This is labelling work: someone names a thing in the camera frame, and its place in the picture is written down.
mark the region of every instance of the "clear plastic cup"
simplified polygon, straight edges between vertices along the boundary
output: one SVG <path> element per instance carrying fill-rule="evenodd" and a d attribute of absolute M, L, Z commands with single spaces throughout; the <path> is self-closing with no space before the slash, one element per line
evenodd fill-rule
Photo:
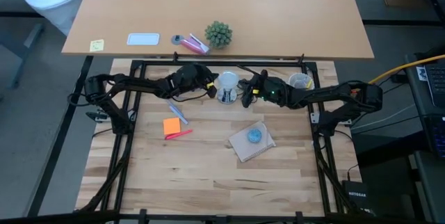
<path fill-rule="evenodd" d="M 218 100 L 224 104 L 232 104 L 236 100 L 236 85 L 239 76 L 232 71 L 224 71 L 218 76 L 219 88 L 217 92 Z"/>
<path fill-rule="evenodd" d="M 303 73 L 292 74 L 289 77 L 288 84 L 293 86 L 294 88 L 303 88 L 309 90 L 315 88 L 314 81 L 312 80 L 312 78 L 309 75 Z"/>

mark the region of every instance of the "pink object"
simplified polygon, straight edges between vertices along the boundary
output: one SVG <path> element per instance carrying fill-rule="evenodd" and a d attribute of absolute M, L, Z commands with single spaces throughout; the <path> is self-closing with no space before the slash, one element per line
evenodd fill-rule
<path fill-rule="evenodd" d="M 176 137 L 178 137 L 178 136 L 183 136 L 184 134 L 189 134 L 189 133 L 191 133 L 192 131 L 193 131 L 193 130 L 190 129 L 190 130 L 183 131 L 183 132 L 180 132 L 180 133 L 177 133 L 177 134 L 169 134 L 169 135 L 167 135 L 167 136 L 165 137 L 165 139 L 166 139 L 166 140 L 170 140 L 170 139 L 176 138 Z"/>
<path fill-rule="evenodd" d="M 197 54 L 207 54 L 210 50 L 208 46 L 198 40 L 193 34 L 190 34 L 189 39 L 181 40 L 181 45 Z"/>

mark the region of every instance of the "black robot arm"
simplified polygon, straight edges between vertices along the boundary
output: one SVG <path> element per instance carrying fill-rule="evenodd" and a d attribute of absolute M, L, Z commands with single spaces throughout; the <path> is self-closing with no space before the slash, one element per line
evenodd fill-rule
<path fill-rule="evenodd" d="M 323 136 L 333 136 L 339 122 L 354 120 L 362 113 L 372 113 L 382 108 L 382 89 L 361 81 L 348 81 L 337 86 L 314 90 L 297 89 L 286 84 L 282 79 L 269 77 L 266 70 L 258 74 L 246 67 L 240 68 L 254 74 L 250 81 L 240 81 L 243 89 L 243 106 L 249 107 L 254 97 L 260 97 L 279 106 L 301 109 L 308 104 L 344 101 L 336 110 L 320 112 L 315 132 Z"/>
<path fill-rule="evenodd" d="M 215 97 L 213 81 L 218 74 L 200 64 L 185 65 L 166 78 L 150 80 L 128 77 L 124 74 L 100 74 L 85 81 L 85 96 L 88 103 L 99 106 L 111 119 L 114 134 L 128 134 L 133 123 L 128 113 L 114 103 L 112 98 L 123 90 L 151 93 L 159 98 L 170 99 L 182 93 L 202 88 L 210 98 Z M 106 83 L 113 84 L 106 92 Z"/>

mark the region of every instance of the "yellow sticky note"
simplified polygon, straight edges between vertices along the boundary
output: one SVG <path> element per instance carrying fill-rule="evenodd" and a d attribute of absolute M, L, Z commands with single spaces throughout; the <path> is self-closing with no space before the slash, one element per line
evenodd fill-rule
<path fill-rule="evenodd" d="M 181 131 L 181 123 L 179 118 L 164 119 L 164 134 L 176 134 Z"/>
<path fill-rule="evenodd" d="M 90 43 L 90 51 L 103 51 L 104 50 L 104 40 L 92 40 Z"/>

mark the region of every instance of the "light wood desk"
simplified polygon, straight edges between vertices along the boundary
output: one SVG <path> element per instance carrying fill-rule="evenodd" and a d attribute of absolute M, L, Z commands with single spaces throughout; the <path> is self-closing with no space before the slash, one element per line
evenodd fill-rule
<path fill-rule="evenodd" d="M 193 33 L 208 43 L 204 30 L 215 20 L 230 25 L 233 41 L 214 56 L 373 58 L 355 0 L 83 0 L 63 53 L 194 54 L 171 37 Z M 127 46 L 130 33 L 161 38 L 157 46 Z M 104 50 L 90 53 L 101 39 Z"/>
<path fill-rule="evenodd" d="M 115 59 L 111 73 L 128 74 L 130 65 L 130 59 Z M 337 84 L 333 62 L 321 61 L 317 66 L 322 86 Z M 146 77 L 165 77 L 177 68 L 148 66 Z M 209 68 L 218 73 L 234 70 L 240 78 L 252 77 L 236 67 Z M 266 69 L 269 75 L 284 80 L 300 72 L 296 67 Z M 122 104 L 123 97 L 124 93 L 114 97 L 117 105 Z M 224 105 L 208 97 L 175 104 L 189 121 L 188 125 L 181 124 L 181 130 L 193 129 L 193 133 L 165 141 L 162 121 L 175 115 L 163 99 L 141 96 L 121 213 L 137 214 L 139 209 L 147 209 L 150 214 L 294 216 L 295 211 L 302 211 L 304 216 L 323 216 L 307 108 L 290 110 L 259 99 L 245 109 L 240 100 Z M 341 105 L 325 103 L 326 110 Z M 265 123 L 277 147 L 241 163 L 228 138 L 258 120 Z M 110 127 L 98 124 L 96 132 Z M 337 129 L 350 134 L 345 127 Z M 93 138 L 76 207 L 83 207 L 105 181 L 113 143 L 110 131 Z M 357 164 L 354 145 L 341 134 L 333 136 L 332 145 L 341 181 Z M 351 177 L 361 180 L 358 168 L 351 170 Z M 329 181 L 327 185 L 331 208 L 335 209 Z M 109 206 L 113 206 L 115 190 L 116 186 Z"/>

